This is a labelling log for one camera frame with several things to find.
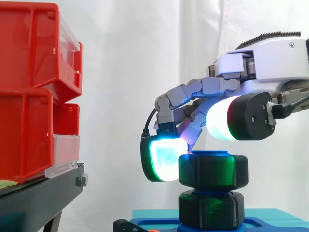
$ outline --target green light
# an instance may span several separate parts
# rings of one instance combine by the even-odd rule
[[[150,144],[152,167],[162,181],[177,180],[178,158],[188,154],[188,144],[181,138],[154,140]]]
[[[206,115],[206,126],[210,134],[217,139],[236,140],[227,125],[227,111],[238,96],[224,99],[213,105]]]

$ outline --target blue light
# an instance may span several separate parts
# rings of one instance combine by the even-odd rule
[[[162,181],[177,180],[178,158],[188,154],[188,144],[181,138],[154,140],[150,144],[152,166]]]

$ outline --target screw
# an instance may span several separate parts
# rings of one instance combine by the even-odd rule
[[[88,184],[88,175],[83,173],[83,174],[80,174],[79,177],[76,178],[77,179],[77,183],[76,185],[79,186],[79,187],[86,187],[87,184]]]

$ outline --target blue base plate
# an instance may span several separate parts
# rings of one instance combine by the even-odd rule
[[[161,230],[160,232],[309,232],[307,228],[301,227],[275,227],[267,224],[266,222],[254,218],[247,217],[244,223],[234,231],[200,231],[185,225],[180,224],[178,218],[137,218],[132,219],[132,223],[137,226],[145,226],[145,225],[174,225],[175,227],[172,229]]]
[[[167,217],[176,216],[176,213],[178,214],[178,210],[134,210],[134,219],[131,222],[146,230],[153,229],[160,232],[203,232],[182,225],[177,217]],[[250,217],[246,217],[244,223],[237,230],[228,232],[309,232],[308,222],[278,209],[249,209],[246,210],[246,215]]]

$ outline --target black clamp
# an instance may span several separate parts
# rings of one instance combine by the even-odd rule
[[[125,220],[118,219],[112,224],[112,232],[148,232],[147,230]]]

